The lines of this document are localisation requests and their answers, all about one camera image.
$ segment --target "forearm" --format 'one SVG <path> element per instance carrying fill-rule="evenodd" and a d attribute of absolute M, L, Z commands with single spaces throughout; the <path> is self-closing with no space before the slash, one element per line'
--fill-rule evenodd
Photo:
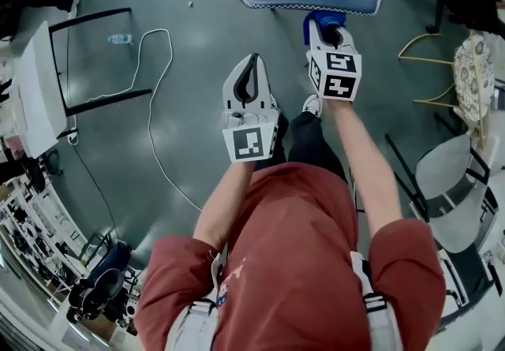
<path fill-rule="evenodd" d="M 232 163 L 204 205 L 193 237 L 221 252 L 244 202 L 254 162 Z"/>
<path fill-rule="evenodd" d="M 373 236 L 402 218 L 393 170 L 349 103 L 331 103 L 337 129 Z"/>

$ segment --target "shirt sleeve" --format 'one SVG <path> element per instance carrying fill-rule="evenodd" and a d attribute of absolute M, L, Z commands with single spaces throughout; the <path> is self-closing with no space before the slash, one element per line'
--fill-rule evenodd
<path fill-rule="evenodd" d="M 135 316 L 146 351 L 163 351 L 182 309 L 212 291 L 211 265 L 216 255 L 213 247 L 190 237 L 167 237 L 155 243 Z"/>
<path fill-rule="evenodd" d="M 440 324 L 446 289 L 432 232 L 403 219 L 383 227 L 370 244 L 373 289 L 395 310 L 405 351 L 424 351 Z"/>

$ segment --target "plastic water bottle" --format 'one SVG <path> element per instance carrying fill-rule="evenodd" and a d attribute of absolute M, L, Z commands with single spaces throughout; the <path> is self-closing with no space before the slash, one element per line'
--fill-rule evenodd
<path fill-rule="evenodd" d="M 113 44 L 130 44 L 132 42 L 131 34 L 114 34 L 111 35 L 107 41 Z"/>

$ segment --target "red t-shirt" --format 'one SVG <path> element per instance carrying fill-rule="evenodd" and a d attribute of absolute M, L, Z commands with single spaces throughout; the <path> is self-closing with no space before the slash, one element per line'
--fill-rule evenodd
<path fill-rule="evenodd" d="M 338 176 L 301 163 L 254 173 L 229 246 L 213 350 L 370 349 L 350 259 L 357 213 Z M 215 255 L 189 237 L 155 244 L 135 318 L 147 351 L 163 351 L 179 312 L 212 290 Z M 404 350 L 424 350 L 445 300 L 429 227 L 412 219 L 385 226 L 372 239 L 369 261 Z"/>

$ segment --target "gray floor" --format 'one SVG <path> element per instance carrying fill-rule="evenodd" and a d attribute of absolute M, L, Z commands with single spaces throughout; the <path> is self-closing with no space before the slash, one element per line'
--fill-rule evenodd
<path fill-rule="evenodd" d="M 194 7 L 188 7 L 188 1 Z M 137 64 L 141 35 L 168 28 L 174 63 L 153 107 L 153 135 L 170 177 L 200 206 L 223 174 L 229 159 L 221 133 L 222 86 L 232 68 L 251 52 L 267 64 L 273 93 L 289 119 L 301 109 L 311 85 L 304 70 L 306 47 L 301 23 L 305 12 L 251 10 L 238 0 L 81 0 L 80 13 L 131 6 L 119 15 L 71 29 L 69 87 L 72 103 L 127 88 Z M 399 50 L 425 32 L 434 14 L 433 0 L 384 0 L 375 17 L 349 17 L 363 56 L 363 80 L 355 108 L 383 153 L 398 170 L 384 133 L 390 133 L 410 164 L 443 137 L 436 131 L 433 107 L 412 99 L 439 94 L 452 82 L 444 65 L 401 63 Z M 62 20 L 55 9 L 29 9 L 24 24 L 43 18 Z M 114 46 L 107 37 L 130 32 L 136 44 Z M 465 36 L 461 26 L 443 24 L 443 38 L 425 41 L 415 54 L 450 59 Z M 56 39 L 58 67 L 64 72 L 66 31 Z M 148 37 L 138 78 L 139 88 L 154 87 L 169 56 L 166 36 Z M 114 214 L 118 232 L 148 260 L 152 242 L 167 234 L 190 234 L 197 211 L 164 180 L 148 141 L 148 97 L 93 110 L 78 117 L 77 150 L 98 181 Z M 342 150 L 329 118 L 324 131 Z M 107 207 L 73 149 L 58 145 L 65 174 L 54 182 L 84 233 L 111 227 Z M 361 242 L 366 247 L 367 238 Z"/>

